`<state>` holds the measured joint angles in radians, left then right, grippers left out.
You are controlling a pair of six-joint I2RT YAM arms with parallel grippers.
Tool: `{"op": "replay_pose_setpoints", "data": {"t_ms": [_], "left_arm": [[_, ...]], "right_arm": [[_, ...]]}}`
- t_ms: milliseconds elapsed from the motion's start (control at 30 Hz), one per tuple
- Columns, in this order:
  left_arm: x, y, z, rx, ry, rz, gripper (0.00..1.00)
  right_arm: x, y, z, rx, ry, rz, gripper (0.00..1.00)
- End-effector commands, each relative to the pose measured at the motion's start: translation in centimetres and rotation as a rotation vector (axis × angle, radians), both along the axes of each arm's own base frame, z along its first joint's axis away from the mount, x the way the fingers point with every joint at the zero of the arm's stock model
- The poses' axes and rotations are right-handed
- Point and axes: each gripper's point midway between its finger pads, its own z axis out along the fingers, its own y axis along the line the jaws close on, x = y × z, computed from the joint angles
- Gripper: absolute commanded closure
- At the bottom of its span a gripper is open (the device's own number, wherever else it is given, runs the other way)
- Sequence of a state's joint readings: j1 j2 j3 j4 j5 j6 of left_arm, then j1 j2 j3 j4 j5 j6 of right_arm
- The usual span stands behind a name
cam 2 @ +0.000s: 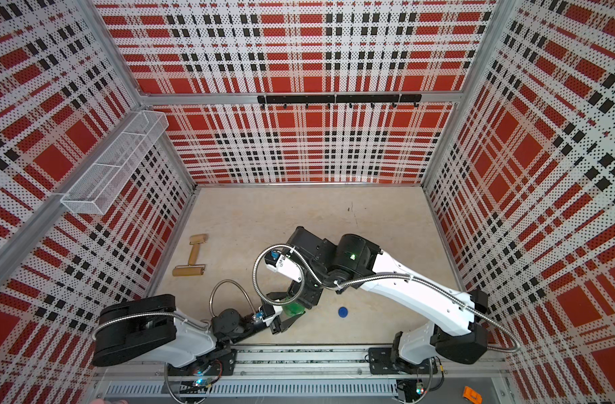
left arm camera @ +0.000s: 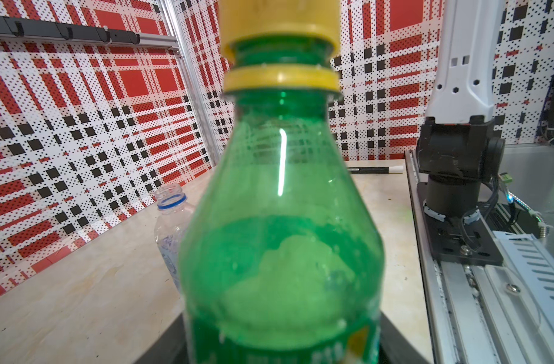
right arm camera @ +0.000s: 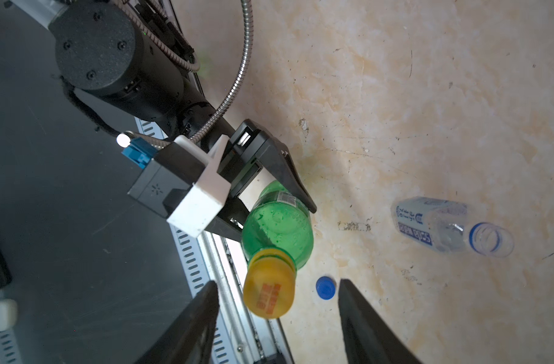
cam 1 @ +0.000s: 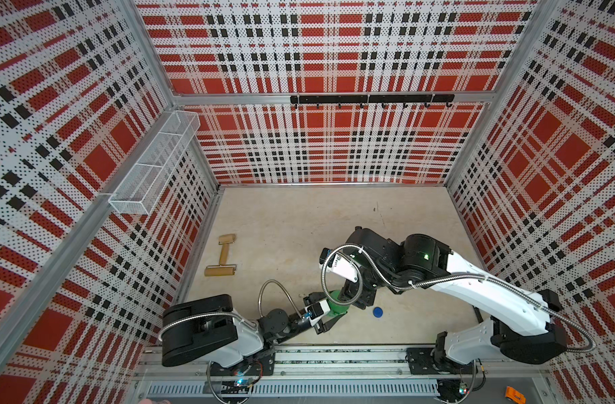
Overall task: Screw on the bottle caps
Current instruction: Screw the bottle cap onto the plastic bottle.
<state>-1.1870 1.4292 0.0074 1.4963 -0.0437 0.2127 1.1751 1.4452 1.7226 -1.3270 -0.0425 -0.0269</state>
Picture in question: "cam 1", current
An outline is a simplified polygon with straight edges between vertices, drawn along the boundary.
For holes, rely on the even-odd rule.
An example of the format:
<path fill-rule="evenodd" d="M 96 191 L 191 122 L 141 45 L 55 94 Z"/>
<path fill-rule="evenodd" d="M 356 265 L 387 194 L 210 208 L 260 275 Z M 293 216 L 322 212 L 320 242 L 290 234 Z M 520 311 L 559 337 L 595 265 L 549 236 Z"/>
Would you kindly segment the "green plastic soda bottle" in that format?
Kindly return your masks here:
<path fill-rule="evenodd" d="M 328 319 L 344 316 L 349 310 L 349 306 L 335 304 L 329 299 L 323 299 L 320 301 L 320 305 L 324 311 L 324 317 Z"/>

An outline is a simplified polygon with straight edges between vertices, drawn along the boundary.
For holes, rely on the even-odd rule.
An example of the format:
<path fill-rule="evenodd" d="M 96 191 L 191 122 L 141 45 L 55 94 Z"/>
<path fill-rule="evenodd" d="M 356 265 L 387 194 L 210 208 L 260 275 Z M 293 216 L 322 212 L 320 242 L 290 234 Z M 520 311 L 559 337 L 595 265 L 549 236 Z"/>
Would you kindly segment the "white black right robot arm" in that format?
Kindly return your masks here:
<path fill-rule="evenodd" d="M 326 272 L 345 279 L 337 301 L 361 309 L 378 289 L 401 295 L 416 289 L 453 296 L 489 314 L 461 332 L 441 332 L 432 361 L 442 371 L 475 360 L 514 360 L 542 365 L 568 350 L 568 337 L 551 319 L 561 306 L 556 293 L 529 292 L 500 281 L 433 237 L 412 234 L 403 242 L 356 227 L 345 246 L 320 257 Z"/>

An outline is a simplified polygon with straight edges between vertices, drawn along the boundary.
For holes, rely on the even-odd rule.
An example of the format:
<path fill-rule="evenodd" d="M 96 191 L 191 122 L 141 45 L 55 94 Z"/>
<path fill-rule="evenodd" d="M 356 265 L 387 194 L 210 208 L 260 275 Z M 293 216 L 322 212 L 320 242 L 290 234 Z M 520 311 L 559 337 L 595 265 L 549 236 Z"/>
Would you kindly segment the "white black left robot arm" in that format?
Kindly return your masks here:
<path fill-rule="evenodd" d="M 345 315 L 322 292 L 303 302 L 297 313 L 275 309 L 257 320 L 240 316 L 227 294 L 173 306 L 165 311 L 158 336 L 161 364 L 175 367 L 201 359 L 232 368 L 271 355 L 275 346 L 309 330 L 327 333 Z"/>

